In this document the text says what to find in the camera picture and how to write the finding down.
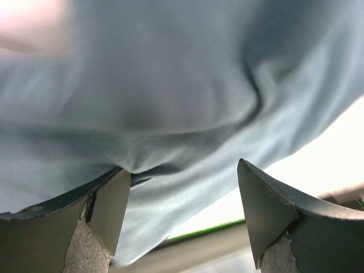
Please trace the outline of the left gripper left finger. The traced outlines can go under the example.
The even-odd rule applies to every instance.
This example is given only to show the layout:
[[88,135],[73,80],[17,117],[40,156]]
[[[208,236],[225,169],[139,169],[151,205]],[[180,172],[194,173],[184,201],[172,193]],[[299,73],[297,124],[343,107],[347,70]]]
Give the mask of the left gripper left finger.
[[131,187],[116,168],[17,213],[1,214],[1,272],[108,272]]

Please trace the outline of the blue-grey t shirt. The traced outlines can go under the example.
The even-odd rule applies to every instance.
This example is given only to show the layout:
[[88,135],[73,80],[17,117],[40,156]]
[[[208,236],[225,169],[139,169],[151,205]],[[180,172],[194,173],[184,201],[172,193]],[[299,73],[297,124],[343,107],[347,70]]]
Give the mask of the blue-grey t shirt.
[[1,211],[121,167],[128,265],[362,95],[362,1],[2,1]]

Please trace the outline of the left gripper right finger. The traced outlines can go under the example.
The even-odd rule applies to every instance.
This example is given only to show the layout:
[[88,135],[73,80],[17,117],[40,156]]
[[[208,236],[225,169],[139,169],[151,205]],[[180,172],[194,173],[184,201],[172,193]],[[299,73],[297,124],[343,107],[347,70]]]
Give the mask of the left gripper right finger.
[[244,159],[237,172],[257,269],[363,272],[362,211],[310,196]]

